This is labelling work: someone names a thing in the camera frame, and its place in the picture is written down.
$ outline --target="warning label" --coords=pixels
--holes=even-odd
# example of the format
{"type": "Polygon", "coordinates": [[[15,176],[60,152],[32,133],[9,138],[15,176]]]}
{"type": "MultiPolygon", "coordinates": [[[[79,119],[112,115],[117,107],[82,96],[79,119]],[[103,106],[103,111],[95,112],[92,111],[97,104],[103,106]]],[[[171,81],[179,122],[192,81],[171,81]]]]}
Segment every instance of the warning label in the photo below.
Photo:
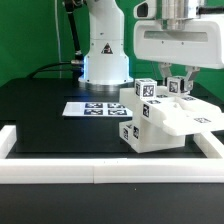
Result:
{"type": "Polygon", "coordinates": [[[102,54],[113,54],[110,45],[107,43],[104,49],[101,52],[102,54]]]}

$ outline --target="white cube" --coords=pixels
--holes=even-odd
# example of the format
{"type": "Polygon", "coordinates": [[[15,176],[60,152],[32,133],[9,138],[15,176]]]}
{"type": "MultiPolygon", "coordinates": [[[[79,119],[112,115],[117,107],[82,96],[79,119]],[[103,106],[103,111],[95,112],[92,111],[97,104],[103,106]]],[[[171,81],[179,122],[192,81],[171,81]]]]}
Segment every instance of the white cube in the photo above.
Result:
{"type": "Polygon", "coordinates": [[[156,98],[157,82],[153,79],[136,79],[135,95],[142,100],[156,98]]]}
{"type": "Polygon", "coordinates": [[[120,137],[130,145],[132,144],[132,132],[132,121],[119,123],[120,137]]]}
{"type": "Polygon", "coordinates": [[[171,95],[179,96],[186,91],[184,91],[184,77],[174,76],[167,78],[167,91],[171,95]]]}

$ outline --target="black table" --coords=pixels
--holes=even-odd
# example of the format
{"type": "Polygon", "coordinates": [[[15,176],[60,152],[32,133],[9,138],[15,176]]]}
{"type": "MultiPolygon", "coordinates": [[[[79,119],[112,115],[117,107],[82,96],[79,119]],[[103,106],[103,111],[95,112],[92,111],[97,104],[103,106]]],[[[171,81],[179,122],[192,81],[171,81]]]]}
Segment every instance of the black table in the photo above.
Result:
{"type": "MultiPolygon", "coordinates": [[[[199,84],[192,95],[223,109],[199,84]]],[[[191,136],[186,147],[137,154],[119,138],[117,125],[124,118],[62,117],[67,101],[118,98],[80,90],[70,79],[8,82],[0,88],[1,126],[16,124],[18,136],[8,158],[204,158],[191,136]]],[[[223,132],[216,135],[223,140],[223,132]]],[[[0,223],[223,223],[223,189],[223,184],[0,185],[0,223]]]]}

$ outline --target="green wall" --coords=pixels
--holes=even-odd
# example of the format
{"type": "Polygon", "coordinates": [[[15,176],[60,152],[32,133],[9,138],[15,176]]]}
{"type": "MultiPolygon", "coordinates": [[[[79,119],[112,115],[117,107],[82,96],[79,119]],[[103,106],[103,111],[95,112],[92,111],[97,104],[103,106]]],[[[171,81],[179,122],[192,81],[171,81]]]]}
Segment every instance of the green wall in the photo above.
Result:
{"type": "MultiPolygon", "coordinates": [[[[155,78],[150,62],[137,60],[133,52],[133,8],[140,0],[117,0],[125,13],[125,52],[130,58],[132,77],[155,78]]],[[[62,60],[73,58],[73,45],[67,15],[58,0],[58,17],[61,35],[62,60]]],[[[224,5],[224,0],[208,0],[209,5],[224,5]]],[[[0,85],[10,79],[25,77],[36,68],[58,62],[55,28],[54,0],[2,0],[0,1],[0,85]]],[[[81,48],[86,54],[89,49],[88,9],[83,7],[75,12],[81,48]]],[[[157,64],[153,63],[156,75],[160,77],[157,64]]],[[[184,68],[174,66],[175,75],[182,74],[184,68]]],[[[40,74],[38,77],[59,77],[58,73],[40,74]]],[[[224,99],[224,70],[202,69],[197,81],[218,97],[224,99]]]]}

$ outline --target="white platform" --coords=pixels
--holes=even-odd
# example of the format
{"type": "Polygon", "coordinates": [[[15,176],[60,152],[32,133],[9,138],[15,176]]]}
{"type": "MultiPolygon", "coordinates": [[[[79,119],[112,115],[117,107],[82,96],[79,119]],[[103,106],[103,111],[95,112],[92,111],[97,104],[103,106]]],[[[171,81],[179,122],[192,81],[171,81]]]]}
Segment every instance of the white platform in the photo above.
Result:
{"type": "Polygon", "coordinates": [[[223,145],[207,135],[195,138],[211,155],[208,159],[6,159],[16,142],[16,127],[5,126],[0,132],[0,183],[224,183],[223,145]]]}

